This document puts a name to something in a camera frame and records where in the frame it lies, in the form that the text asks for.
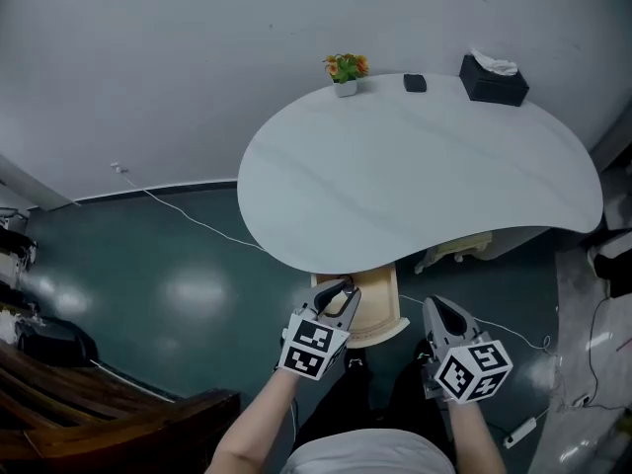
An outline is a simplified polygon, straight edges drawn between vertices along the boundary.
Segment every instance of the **wall outlet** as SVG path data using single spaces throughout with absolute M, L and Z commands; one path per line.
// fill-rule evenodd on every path
M 119 162 L 114 162 L 110 164 L 110 167 L 112 167 L 112 169 L 117 173 L 117 174 L 124 174 L 125 172 L 127 172 L 127 169 L 121 165 Z

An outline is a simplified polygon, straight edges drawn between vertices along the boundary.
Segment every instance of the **table top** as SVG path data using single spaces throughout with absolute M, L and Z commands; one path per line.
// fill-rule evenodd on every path
M 593 230 L 603 209 L 575 134 L 530 102 L 472 102 L 458 77 L 333 86 L 282 109 L 244 154 L 239 206 L 278 260 L 319 274 L 389 264 L 466 235 L 518 226 Z

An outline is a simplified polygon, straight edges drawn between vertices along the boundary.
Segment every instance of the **tissue box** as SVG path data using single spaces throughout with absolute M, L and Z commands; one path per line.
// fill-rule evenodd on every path
M 520 71 L 505 76 L 488 72 L 471 54 L 463 56 L 458 74 L 470 100 L 519 107 L 529 91 Z

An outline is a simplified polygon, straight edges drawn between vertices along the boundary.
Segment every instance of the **green floor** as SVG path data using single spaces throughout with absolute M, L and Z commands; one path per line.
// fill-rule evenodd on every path
M 165 196 L 191 216 L 233 237 L 252 240 L 234 190 Z M 158 388 L 182 396 L 210 387 L 252 399 L 277 362 L 278 339 L 309 275 L 255 249 L 191 224 L 149 197 L 36 211 L 29 235 L 38 261 L 25 281 L 45 314 L 70 320 L 97 343 L 100 359 Z M 446 260 L 413 274 L 414 258 L 398 262 L 400 292 L 420 299 L 441 294 L 482 318 L 518 330 L 535 344 L 557 338 L 557 285 L 549 236 L 491 262 Z M 411 326 L 367 352 L 375 372 L 371 400 L 383 405 L 398 371 L 423 334 L 419 304 L 402 300 Z M 512 430 L 548 406 L 547 357 L 490 327 L 515 365 L 499 394 L 482 405 L 494 425 Z M 341 366 L 299 389 L 304 421 Z M 503 455 L 511 473 L 526 472 L 541 433 Z M 291 446 L 286 420 L 270 471 Z M 496 437 L 502 434 L 494 430 Z

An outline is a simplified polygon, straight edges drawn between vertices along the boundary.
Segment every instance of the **wooden slat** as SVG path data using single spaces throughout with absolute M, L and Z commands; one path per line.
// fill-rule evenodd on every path
M 5 460 L 38 460 L 40 456 L 22 432 L 0 431 L 0 463 Z
M 0 390 L 0 406 L 2 406 L 8 413 L 15 416 L 18 420 L 21 420 L 35 429 L 59 428 L 57 423 L 45 418 L 33 409 L 22 405 L 11 395 L 8 395 L 2 390 Z
M 100 370 L 97 367 L 57 367 L 55 370 L 62 377 L 77 381 L 78 384 L 83 384 L 94 389 L 103 390 L 104 388 L 106 388 L 112 393 L 121 395 L 124 398 L 128 399 L 129 402 L 138 405 L 139 410 L 142 408 L 143 411 L 149 411 L 154 406 L 165 403 L 164 400 L 155 397 L 149 393 L 145 393 L 137 388 L 134 388 L 129 384 L 125 384 L 124 382 L 119 381 L 115 377 L 110 376 L 104 370 Z
M 145 472 L 143 466 L 150 462 L 159 465 L 209 440 L 217 442 L 238 416 L 239 407 L 234 393 L 206 392 L 159 412 L 98 426 L 25 434 L 45 458 L 49 472 Z
M 100 423 L 102 420 L 74 409 L 70 406 L 62 404 L 55 399 L 40 393 L 35 388 L 32 388 L 28 384 L 22 382 L 20 379 L 17 379 L 6 370 L 0 368 L 0 383 L 2 383 L 5 387 L 10 387 L 14 391 L 18 392 L 25 399 L 30 400 L 38 407 L 43 409 L 47 409 L 55 416 L 58 416 L 64 420 L 67 420 L 71 423 L 75 423 L 77 425 L 86 425 L 86 424 L 95 424 Z
M 0 366 L 32 388 L 105 417 L 125 418 L 152 408 L 148 402 L 127 398 L 121 391 L 88 384 L 81 375 L 72 376 L 71 372 L 62 374 L 58 369 L 40 363 L 4 342 L 0 342 Z

